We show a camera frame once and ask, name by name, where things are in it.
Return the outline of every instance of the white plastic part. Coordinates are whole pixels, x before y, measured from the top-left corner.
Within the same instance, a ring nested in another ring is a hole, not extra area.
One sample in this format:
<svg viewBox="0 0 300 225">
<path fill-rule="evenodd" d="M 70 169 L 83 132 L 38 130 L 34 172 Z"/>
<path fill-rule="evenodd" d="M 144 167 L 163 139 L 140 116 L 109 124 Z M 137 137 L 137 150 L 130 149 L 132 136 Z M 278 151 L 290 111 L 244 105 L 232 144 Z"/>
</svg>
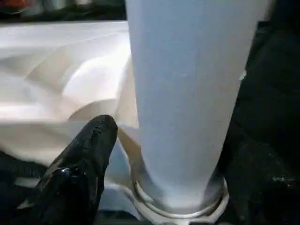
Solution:
<svg viewBox="0 0 300 225">
<path fill-rule="evenodd" d="M 0 28 L 0 122 L 115 115 L 129 69 L 126 22 Z"/>
<path fill-rule="evenodd" d="M 144 161 L 138 182 L 160 210 L 194 213 L 220 194 L 215 168 L 263 7 L 127 1 Z"/>
</svg>

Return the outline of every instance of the white tube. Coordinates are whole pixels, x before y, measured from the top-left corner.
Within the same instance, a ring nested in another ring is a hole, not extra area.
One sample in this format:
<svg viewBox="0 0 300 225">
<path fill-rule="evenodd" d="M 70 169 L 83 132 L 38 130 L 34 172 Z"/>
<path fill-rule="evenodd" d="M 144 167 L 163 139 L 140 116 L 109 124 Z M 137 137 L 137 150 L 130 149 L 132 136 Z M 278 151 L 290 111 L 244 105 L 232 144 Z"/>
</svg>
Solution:
<svg viewBox="0 0 300 225">
<path fill-rule="evenodd" d="M 261 0 L 128 0 L 145 173 L 143 191 L 171 213 L 216 198 L 213 177 Z"/>
</svg>

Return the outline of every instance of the shiny black surface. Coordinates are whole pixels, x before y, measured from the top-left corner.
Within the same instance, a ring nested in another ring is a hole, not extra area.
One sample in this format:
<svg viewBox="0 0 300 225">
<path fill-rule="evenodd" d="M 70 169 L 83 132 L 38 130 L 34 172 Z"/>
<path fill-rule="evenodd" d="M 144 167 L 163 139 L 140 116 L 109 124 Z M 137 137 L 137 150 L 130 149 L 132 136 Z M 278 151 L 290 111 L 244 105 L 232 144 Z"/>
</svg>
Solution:
<svg viewBox="0 0 300 225">
<path fill-rule="evenodd" d="M 108 115 L 94 118 L 81 130 L 21 206 L 30 206 L 26 224 L 93 223 L 117 131 Z"/>
</svg>

